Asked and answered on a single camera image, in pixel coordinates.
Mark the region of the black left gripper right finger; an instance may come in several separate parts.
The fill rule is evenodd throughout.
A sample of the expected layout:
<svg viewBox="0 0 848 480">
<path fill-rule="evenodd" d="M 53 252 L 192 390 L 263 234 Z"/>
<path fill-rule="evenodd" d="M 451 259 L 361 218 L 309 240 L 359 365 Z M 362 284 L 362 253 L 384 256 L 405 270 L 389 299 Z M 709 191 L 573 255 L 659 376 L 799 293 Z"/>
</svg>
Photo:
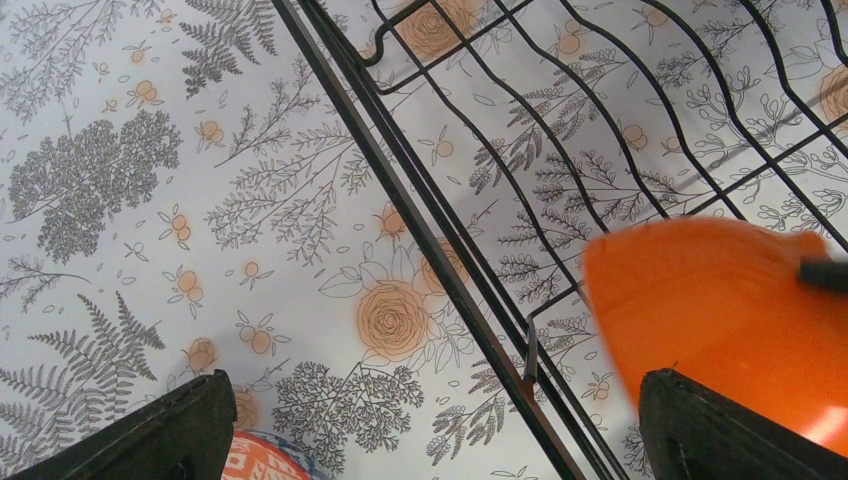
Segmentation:
<svg viewBox="0 0 848 480">
<path fill-rule="evenodd" d="M 673 369 L 648 372 L 639 431 L 656 479 L 845 479 L 847 458 Z"/>
</svg>

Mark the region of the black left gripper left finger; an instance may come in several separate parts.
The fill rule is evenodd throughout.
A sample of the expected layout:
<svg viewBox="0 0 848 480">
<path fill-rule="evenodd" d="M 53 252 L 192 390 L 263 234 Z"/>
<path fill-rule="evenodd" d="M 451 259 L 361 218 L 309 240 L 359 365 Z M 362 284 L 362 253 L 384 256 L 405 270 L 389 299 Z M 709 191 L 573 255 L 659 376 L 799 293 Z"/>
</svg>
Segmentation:
<svg viewBox="0 0 848 480">
<path fill-rule="evenodd" d="M 13 479 L 219 479 L 237 407 L 216 370 L 177 387 Z"/>
</svg>

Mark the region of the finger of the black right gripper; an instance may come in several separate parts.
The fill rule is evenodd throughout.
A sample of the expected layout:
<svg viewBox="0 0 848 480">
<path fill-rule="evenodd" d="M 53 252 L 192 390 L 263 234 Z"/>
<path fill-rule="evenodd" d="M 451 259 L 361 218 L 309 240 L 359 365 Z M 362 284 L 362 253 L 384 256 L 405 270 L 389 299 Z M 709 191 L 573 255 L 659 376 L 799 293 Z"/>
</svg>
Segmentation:
<svg viewBox="0 0 848 480">
<path fill-rule="evenodd" d="M 823 259 L 801 261 L 799 280 L 810 287 L 832 293 L 847 292 L 847 262 Z"/>
</svg>

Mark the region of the orange bowl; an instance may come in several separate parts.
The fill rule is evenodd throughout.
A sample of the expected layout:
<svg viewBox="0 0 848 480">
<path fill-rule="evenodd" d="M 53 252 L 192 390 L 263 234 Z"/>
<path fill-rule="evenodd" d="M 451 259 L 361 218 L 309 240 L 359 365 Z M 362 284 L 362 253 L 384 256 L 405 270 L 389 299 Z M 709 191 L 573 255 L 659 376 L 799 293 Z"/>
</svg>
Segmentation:
<svg viewBox="0 0 848 480">
<path fill-rule="evenodd" d="M 736 219 L 666 219 L 592 240 L 588 303 L 633 401 L 672 368 L 832 451 L 847 451 L 847 282 L 800 278 L 828 261 L 812 232 Z"/>
</svg>

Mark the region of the black wire dish rack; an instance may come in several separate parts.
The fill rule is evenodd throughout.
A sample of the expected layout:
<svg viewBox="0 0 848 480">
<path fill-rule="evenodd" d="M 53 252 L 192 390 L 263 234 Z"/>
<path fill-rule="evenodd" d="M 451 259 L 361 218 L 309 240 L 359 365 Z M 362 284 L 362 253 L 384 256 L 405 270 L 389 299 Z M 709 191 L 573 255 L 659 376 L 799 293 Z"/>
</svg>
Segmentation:
<svg viewBox="0 0 848 480">
<path fill-rule="evenodd" d="M 588 303 L 583 254 L 680 217 L 812 232 L 847 262 L 843 1 L 322 1 L 276 10 L 423 255 L 327 281 L 359 298 L 367 359 L 304 432 L 382 439 L 392 393 L 464 343 L 468 400 L 433 465 L 518 413 L 561 479 L 656 479 Z"/>
</svg>

